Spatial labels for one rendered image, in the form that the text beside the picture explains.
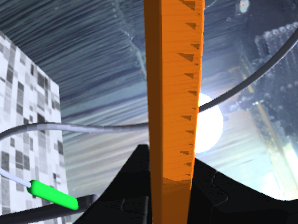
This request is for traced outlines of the orange handle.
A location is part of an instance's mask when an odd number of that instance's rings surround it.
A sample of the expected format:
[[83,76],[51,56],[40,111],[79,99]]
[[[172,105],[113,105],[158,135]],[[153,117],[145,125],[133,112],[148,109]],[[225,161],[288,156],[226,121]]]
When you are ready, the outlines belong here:
[[188,224],[205,0],[144,0],[153,224]]

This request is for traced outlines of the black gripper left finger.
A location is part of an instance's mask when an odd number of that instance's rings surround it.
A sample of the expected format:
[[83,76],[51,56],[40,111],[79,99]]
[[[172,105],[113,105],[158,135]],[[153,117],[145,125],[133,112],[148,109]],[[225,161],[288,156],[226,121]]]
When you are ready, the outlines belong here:
[[73,224],[153,224],[148,144],[138,144],[86,212]]

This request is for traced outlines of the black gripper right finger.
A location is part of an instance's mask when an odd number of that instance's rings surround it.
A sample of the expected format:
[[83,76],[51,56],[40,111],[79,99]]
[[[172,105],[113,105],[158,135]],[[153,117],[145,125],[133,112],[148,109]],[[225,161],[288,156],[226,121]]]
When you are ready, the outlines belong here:
[[188,224],[298,224],[298,198],[277,200],[194,157]]

